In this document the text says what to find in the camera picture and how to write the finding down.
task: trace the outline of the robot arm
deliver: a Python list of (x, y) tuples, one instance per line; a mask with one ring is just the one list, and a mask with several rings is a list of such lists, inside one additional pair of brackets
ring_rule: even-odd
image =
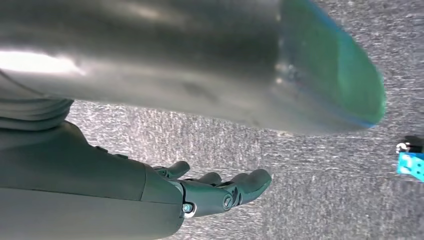
[(309, 0), (2, 0), (0, 83), (300, 134), (370, 128), (367, 54)]
[(178, 179), (186, 162), (151, 167), (89, 145), (64, 122), (45, 131), (0, 130), (0, 239), (154, 240), (185, 218), (258, 198), (265, 170), (221, 183), (216, 173)]

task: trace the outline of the blue object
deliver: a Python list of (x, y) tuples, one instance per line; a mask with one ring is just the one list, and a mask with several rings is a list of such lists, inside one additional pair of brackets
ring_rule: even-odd
[(398, 174), (409, 174), (424, 182), (424, 153), (400, 152)]

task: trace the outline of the silver cylinder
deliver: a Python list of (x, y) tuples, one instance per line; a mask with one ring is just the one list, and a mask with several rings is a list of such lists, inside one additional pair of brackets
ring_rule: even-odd
[[(285, 45), (286, 2), (2, 0), (0, 69), (40, 98), (129, 104), (307, 134), (376, 124), (315, 91), (320, 79), (303, 80), (308, 69)], [(370, 104), (381, 110), (381, 102)]]

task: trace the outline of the robotic hand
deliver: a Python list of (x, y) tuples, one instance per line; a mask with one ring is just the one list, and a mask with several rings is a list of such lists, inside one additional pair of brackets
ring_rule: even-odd
[(187, 218), (221, 214), (257, 199), (271, 176), (230, 181), (210, 172), (179, 179), (185, 161), (152, 167), (91, 146), (64, 122), (44, 131), (0, 129), (0, 239), (154, 240)]
[(257, 169), (250, 174), (240, 173), (226, 182), (222, 182), (216, 172), (209, 172), (198, 179), (178, 180), (190, 170), (185, 161), (179, 161), (170, 167), (157, 166), (153, 169), (182, 193), (184, 218), (220, 214), (250, 203), (271, 183), (271, 176), (263, 169)]

